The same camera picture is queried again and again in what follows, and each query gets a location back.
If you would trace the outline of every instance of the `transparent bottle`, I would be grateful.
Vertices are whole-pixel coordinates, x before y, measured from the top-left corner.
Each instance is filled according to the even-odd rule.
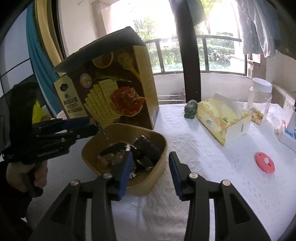
[[[272,99],[272,84],[264,79],[253,78],[245,109],[252,113],[252,121],[260,125],[266,120]]]

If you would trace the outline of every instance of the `black window pillar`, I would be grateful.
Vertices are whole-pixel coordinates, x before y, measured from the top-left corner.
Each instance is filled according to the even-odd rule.
[[[169,0],[175,17],[185,81],[186,101],[201,101],[200,63],[192,17],[186,0]]]

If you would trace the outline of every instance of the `pink oval object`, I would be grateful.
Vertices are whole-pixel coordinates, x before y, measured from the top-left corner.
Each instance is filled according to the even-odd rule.
[[[272,159],[263,152],[257,152],[254,155],[257,165],[266,173],[274,173],[276,170]]]

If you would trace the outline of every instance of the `white lid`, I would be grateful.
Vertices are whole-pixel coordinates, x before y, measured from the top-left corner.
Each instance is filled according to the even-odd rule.
[[[260,79],[260,78],[253,78],[253,88],[255,90],[259,90],[264,93],[271,93],[272,92],[272,84],[267,80]]]

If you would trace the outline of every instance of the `yellow-green bag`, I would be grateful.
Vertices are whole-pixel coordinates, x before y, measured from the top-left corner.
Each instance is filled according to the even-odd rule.
[[[36,100],[36,103],[33,108],[33,119],[32,123],[37,123],[41,121],[42,116],[44,116],[44,112],[40,106],[40,103],[38,100]]]

